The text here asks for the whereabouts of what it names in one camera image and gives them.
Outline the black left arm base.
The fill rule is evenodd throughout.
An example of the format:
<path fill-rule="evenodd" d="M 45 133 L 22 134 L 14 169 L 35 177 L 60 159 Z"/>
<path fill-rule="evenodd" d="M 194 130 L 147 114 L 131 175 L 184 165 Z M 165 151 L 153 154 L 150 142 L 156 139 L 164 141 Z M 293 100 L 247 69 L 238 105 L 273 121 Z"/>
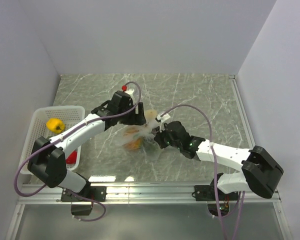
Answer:
<path fill-rule="evenodd" d="M 106 195 L 106 186 L 88 186 L 79 193 L 64 189 L 60 201 L 71 204 L 71 214 L 77 219 L 88 217 L 92 213 L 93 207 L 99 205 L 103 209 L 102 214 L 97 218 L 99 220 L 106 214 L 106 207 L 103 204 L 106 201 Z"/>

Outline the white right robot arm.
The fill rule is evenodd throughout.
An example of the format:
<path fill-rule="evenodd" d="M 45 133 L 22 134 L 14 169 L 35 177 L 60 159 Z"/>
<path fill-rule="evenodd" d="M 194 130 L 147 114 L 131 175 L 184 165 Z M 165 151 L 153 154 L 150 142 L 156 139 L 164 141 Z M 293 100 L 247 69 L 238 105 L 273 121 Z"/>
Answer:
<path fill-rule="evenodd" d="M 279 163 L 261 146 L 235 148 L 190 135 L 179 121 L 153 129 L 154 141 L 161 149 L 173 147 L 188 159 L 217 163 L 235 173 L 215 176 L 210 194 L 216 200 L 233 192 L 253 192 L 264 199 L 273 197 L 284 174 Z"/>

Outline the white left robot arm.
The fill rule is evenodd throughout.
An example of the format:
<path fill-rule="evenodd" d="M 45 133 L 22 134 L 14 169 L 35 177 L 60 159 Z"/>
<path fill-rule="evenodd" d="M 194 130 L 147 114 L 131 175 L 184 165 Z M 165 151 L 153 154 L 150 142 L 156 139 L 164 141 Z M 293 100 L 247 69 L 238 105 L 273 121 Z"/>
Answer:
<path fill-rule="evenodd" d="M 91 195 L 90 182 L 67 169 L 66 159 L 87 140 L 116 124 L 142 126 L 145 123 L 144 104 L 134 103 L 130 94 L 118 90 L 111 100 L 94 108 L 75 126 L 50 139 L 38 138 L 27 169 L 46 186 L 68 189 L 79 201 L 85 201 Z"/>

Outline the clear plastic bag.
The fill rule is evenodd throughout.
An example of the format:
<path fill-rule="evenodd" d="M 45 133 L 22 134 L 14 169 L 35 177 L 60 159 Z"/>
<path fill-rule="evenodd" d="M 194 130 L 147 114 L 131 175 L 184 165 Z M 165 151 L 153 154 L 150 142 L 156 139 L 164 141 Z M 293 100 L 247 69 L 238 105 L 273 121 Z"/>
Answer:
<path fill-rule="evenodd" d="M 159 123 L 156 119 L 144 125 L 126 126 L 119 131 L 118 136 L 115 138 L 115 145 L 133 158 L 143 159 L 145 162 L 156 162 L 162 153 L 159 145 L 154 141 L 155 128 L 158 126 Z M 124 144 L 138 138 L 143 139 L 142 146 L 139 149 L 126 150 L 124 148 Z"/>

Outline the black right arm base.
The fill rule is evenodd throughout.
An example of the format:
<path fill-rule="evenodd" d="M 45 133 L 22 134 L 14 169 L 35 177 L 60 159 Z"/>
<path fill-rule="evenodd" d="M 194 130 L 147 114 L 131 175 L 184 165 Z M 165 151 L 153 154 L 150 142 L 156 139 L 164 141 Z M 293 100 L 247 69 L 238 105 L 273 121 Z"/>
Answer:
<path fill-rule="evenodd" d="M 216 205 L 215 190 L 213 185 L 195 185 L 194 192 L 191 194 L 197 202 L 209 202 L 207 204 L 208 211 L 211 215 L 217 216 L 218 209 L 221 216 L 225 217 L 230 215 L 238 206 L 241 197 L 240 192 L 223 193 L 221 190 L 217 190 L 218 199 L 220 201 L 219 208 Z M 231 210 L 230 201 L 236 201 L 234 209 Z"/>

